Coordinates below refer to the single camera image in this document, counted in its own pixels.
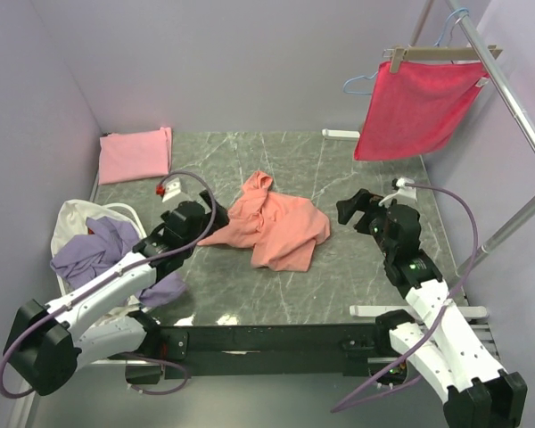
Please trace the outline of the salmon orange t shirt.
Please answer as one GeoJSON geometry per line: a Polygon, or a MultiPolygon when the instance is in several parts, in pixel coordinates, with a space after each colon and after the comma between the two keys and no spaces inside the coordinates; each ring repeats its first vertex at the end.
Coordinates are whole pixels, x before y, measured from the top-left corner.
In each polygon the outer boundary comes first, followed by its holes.
{"type": "Polygon", "coordinates": [[[309,199],[271,190],[273,178],[254,172],[228,210],[229,222],[198,242],[252,249],[251,266],[306,272],[316,247],[331,236],[329,217],[309,199]]]}

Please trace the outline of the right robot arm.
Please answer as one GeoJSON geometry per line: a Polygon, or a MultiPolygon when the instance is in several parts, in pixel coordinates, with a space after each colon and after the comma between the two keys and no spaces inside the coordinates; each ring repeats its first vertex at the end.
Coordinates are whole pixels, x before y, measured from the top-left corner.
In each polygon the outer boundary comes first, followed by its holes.
{"type": "Polygon", "coordinates": [[[416,199],[416,185],[397,181],[396,193],[381,196],[366,189],[336,204],[338,221],[356,212],[355,230],[374,238],[384,256],[384,271],[408,309],[376,318],[374,347],[398,358],[373,374],[333,408],[340,412],[361,404],[358,394],[400,365],[412,366],[437,393],[450,427],[518,427],[528,387],[509,373],[481,342],[453,300],[442,273],[420,244],[420,215],[403,204],[416,199]]]}

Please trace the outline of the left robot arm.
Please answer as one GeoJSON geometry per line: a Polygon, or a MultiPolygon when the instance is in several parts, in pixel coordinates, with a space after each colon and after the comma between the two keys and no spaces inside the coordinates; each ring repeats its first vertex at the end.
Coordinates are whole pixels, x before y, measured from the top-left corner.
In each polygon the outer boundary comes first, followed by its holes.
{"type": "Polygon", "coordinates": [[[98,322],[126,298],[170,284],[196,244],[226,226],[227,211],[204,190],[202,202],[183,201],[119,262],[89,283],[42,304],[18,308],[3,353],[40,396],[59,390],[80,368],[119,354],[154,356],[161,345],[157,323],[137,309],[104,325],[98,322]]]}

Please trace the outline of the folded pink t shirt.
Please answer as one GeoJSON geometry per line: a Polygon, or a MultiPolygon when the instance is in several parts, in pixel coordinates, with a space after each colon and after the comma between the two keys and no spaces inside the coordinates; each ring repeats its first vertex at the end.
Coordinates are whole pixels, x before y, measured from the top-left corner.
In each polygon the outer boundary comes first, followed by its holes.
{"type": "Polygon", "coordinates": [[[170,169],[172,141],[171,128],[102,136],[98,183],[109,185],[166,176],[170,169]]]}

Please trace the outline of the lavender purple t shirt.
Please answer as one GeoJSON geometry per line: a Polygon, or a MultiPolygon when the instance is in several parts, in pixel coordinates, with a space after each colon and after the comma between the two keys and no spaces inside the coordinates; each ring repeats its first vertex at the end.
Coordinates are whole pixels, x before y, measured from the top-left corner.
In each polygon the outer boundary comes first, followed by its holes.
{"type": "MultiPolygon", "coordinates": [[[[88,233],[73,236],[55,255],[50,267],[76,290],[112,268],[139,242],[139,235],[127,221],[103,216],[86,220],[88,233]]],[[[187,289],[182,277],[173,272],[156,284],[136,292],[148,308],[157,308],[179,298],[187,289]]]]}

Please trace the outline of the red microfiber towel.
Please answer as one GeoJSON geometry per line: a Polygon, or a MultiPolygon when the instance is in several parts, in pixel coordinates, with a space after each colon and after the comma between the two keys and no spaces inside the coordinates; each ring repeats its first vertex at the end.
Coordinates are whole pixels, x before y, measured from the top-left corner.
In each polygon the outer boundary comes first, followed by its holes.
{"type": "Polygon", "coordinates": [[[479,62],[382,62],[353,153],[356,161],[391,161],[443,148],[490,81],[479,62]]]}

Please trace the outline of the black base beam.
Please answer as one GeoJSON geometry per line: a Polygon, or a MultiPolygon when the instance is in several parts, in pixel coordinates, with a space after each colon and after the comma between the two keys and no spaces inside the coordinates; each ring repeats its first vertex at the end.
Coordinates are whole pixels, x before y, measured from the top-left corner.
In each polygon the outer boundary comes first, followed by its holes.
{"type": "Polygon", "coordinates": [[[177,363],[193,376],[368,376],[397,354],[366,323],[161,326],[128,356],[177,363]]]}

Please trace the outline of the white laundry basket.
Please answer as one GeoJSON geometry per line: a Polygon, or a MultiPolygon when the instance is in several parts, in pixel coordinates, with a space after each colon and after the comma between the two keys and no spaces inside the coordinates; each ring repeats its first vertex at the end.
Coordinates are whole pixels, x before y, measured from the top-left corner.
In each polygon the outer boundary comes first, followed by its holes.
{"type": "MultiPolygon", "coordinates": [[[[134,227],[136,232],[138,233],[139,241],[146,237],[146,232],[144,231],[144,227],[142,226],[142,223],[139,217],[137,216],[135,210],[132,207],[123,203],[110,203],[108,205],[101,205],[101,206],[104,206],[107,209],[115,211],[115,214],[114,214],[115,218],[113,219],[120,220],[120,221],[127,221],[128,223],[130,223],[134,227]]],[[[59,288],[61,290],[62,295],[66,295],[75,291],[60,276],[58,275],[56,276],[57,276],[57,281],[58,281],[59,288]]]]}

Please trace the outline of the white t shirt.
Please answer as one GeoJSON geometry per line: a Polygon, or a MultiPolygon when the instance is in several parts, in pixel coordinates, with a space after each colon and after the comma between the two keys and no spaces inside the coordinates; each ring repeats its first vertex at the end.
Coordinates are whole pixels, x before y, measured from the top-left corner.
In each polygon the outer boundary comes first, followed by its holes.
{"type": "Polygon", "coordinates": [[[84,200],[68,200],[62,204],[53,228],[50,249],[53,256],[75,235],[85,235],[86,220],[114,216],[115,211],[84,200]]]}

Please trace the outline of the wooden clip hanger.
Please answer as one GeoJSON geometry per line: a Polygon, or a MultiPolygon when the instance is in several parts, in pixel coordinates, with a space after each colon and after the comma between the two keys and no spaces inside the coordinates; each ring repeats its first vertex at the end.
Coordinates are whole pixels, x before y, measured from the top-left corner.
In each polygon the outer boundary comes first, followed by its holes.
{"type": "Polygon", "coordinates": [[[397,73],[403,62],[480,62],[472,47],[401,46],[383,51],[383,58],[391,63],[390,73],[397,73]]]}

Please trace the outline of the metal clothes rack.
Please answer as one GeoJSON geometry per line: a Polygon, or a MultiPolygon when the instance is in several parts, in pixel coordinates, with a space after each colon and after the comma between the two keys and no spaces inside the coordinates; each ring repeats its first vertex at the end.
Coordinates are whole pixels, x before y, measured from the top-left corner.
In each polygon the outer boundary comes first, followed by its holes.
{"type": "MultiPolygon", "coordinates": [[[[325,87],[333,102],[331,128],[358,124],[367,99],[341,95],[342,81],[375,70],[381,51],[406,43],[422,9],[419,1],[332,1],[325,26],[337,72],[325,87]]],[[[480,35],[499,45],[499,64],[535,125],[535,1],[470,1],[480,35]]],[[[534,194],[535,155],[493,86],[478,97],[447,146],[422,163],[354,161],[345,143],[325,143],[315,200],[334,210],[359,188],[383,192],[397,175],[428,178],[439,193],[421,193],[428,219],[428,252],[440,257],[447,275],[472,249],[495,234],[534,194]]],[[[472,272],[466,285],[473,305],[489,312],[498,338],[535,327],[535,215],[512,233],[472,272]]]]}

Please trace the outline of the aluminium rail frame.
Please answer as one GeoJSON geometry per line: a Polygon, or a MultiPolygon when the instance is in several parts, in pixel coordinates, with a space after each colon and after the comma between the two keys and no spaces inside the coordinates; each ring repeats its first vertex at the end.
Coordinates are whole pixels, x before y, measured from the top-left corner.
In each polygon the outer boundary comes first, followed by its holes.
{"type": "MultiPolygon", "coordinates": [[[[490,353],[490,355],[493,358],[500,360],[498,348],[490,329],[486,325],[475,325],[473,332],[476,334],[476,337],[480,340],[481,344],[490,353]]],[[[378,333],[373,335],[371,344],[373,345],[373,354],[368,357],[370,362],[392,362],[399,356],[399,353],[393,350],[378,333]]]]}

